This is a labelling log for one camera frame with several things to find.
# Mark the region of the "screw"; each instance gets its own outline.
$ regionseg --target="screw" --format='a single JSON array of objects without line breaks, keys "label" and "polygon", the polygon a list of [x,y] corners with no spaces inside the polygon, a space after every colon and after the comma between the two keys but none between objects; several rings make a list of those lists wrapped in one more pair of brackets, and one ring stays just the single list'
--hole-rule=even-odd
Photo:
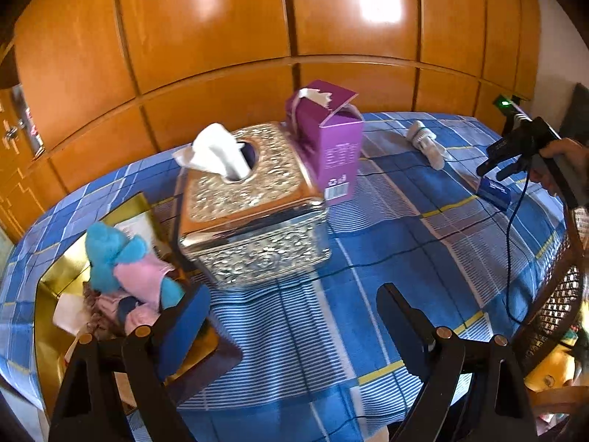
[{"label": "screw", "polygon": [[447,327],[443,326],[438,327],[438,329],[436,329],[436,334],[438,334],[438,336],[442,339],[449,339],[450,337],[452,337],[452,331]]},{"label": "screw", "polygon": [[83,345],[89,344],[90,342],[92,342],[92,334],[82,334],[78,339],[78,342]]},{"label": "screw", "polygon": [[135,335],[137,337],[147,337],[149,334],[151,334],[151,327],[149,326],[139,326],[135,329]]},{"label": "screw", "polygon": [[493,338],[493,342],[495,342],[495,344],[500,345],[502,347],[505,347],[507,344],[509,344],[509,342],[507,341],[505,336],[502,336],[501,334],[497,334]]}]

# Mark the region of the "table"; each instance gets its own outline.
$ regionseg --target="table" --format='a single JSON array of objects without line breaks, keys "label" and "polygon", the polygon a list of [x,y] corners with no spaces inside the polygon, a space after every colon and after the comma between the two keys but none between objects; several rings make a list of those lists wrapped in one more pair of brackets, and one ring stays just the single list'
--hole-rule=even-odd
[{"label": "table", "polygon": [[[403,419],[420,382],[376,312],[383,283],[460,336],[514,333],[504,307],[505,228],[514,204],[502,213],[473,195],[475,168],[498,136],[473,117],[364,117],[355,197],[329,211],[331,259],[312,274],[252,291],[212,290],[211,310],[244,359],[179,407],[198,441],[357,441]],[[415,119],[452,155],[442,171],[405,140]],[[183,179],[172,152],[68,195],[15,248],[0,287],[0,373],[38,407],[32,321],[39,277],[92,222],[139,191],[173,237]],[[523,177],[506,181],[514,198]],[[560,202],[530,184],[511,231],[515,315],[525,314],[563,234]],[[467,386],[463,376],[455,398]],[[130,422],[138,440],[148,437],[139,414]]]}]

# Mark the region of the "hand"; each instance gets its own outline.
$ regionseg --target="hand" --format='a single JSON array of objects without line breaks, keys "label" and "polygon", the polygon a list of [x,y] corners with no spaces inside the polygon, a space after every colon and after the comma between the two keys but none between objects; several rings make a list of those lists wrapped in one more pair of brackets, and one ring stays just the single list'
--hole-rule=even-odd
[{"label": "hand", "polygon": [[[581,176],[584,182],[587,181],[587,170],[589,169],[589,148],[581,145],[577,141],[564,138],[550,142],[540,150],[540,156],[543,158],[554,158],[558,154],[564,154],[571,163],[576,172]],[[532,169],[529,172],[529,180],[534,183],[540,183],[546,189],[550,196],[554,196],[558,191],[558,186],[553,180],[552,175],[544,170]]]}]

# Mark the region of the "stuffed toy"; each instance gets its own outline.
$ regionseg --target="stuffed toy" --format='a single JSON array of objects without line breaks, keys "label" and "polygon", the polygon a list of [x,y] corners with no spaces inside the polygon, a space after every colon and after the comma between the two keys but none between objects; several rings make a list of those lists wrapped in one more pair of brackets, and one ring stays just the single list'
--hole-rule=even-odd
[{"label": "stuffed toy", "polygon": [[131,240],[120,230],[95,222],[86,235],[90,284],[110,294],[125,291],[155,312],[176,306],[184,290],[166,274],[174,267],[149,250],[141,236]]},{"label": "stuffed toy", "polygon": [[99,295],[96,306],[108,320],[124,329],[127,335],[139,326],[153,326],[160,316],[149,304],[142,303],[125,291]]}]

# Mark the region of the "white tissue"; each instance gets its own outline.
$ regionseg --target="white tissue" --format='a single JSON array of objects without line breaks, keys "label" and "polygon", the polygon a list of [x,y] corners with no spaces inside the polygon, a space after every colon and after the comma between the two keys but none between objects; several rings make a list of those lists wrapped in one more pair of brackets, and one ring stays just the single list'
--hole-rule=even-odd
[{"label": "white tissue", "polygon": [[291,107],[291,123],[294,129],[295,135],[299,131],[299,124],[296,120],[296,109],[299,105],[300,101],[303,98],[310,99],[312,102],[317,103],[320,106],[323,106],[325,109],[329,109],[329,103],[331,103],[332,93],[321,93],[320,90],[316,88],[301,88],[297,93],[295,99],[293,99],[292,107]]},{"label": "white tissue", "polygon": [[204,128],[191,147],[176,151],[172,156],[180,166],[214,172],[230,181],[239,181],[250,174],[241,148],[235,137],[219,123]]},{"label": "white tissue", "polygon": [[53,324],[75,336],[89,322],[90,316],[82,296],[62,294],[55,306]]},{"label": "white tissue", "polygon": [[440,143],[435,141],[436,135],[425,127],[421,121],[415,121],[407,130],[407,140],[419,151],[425,154],[432,168],[436,171],[444,168],[450,154]]}]

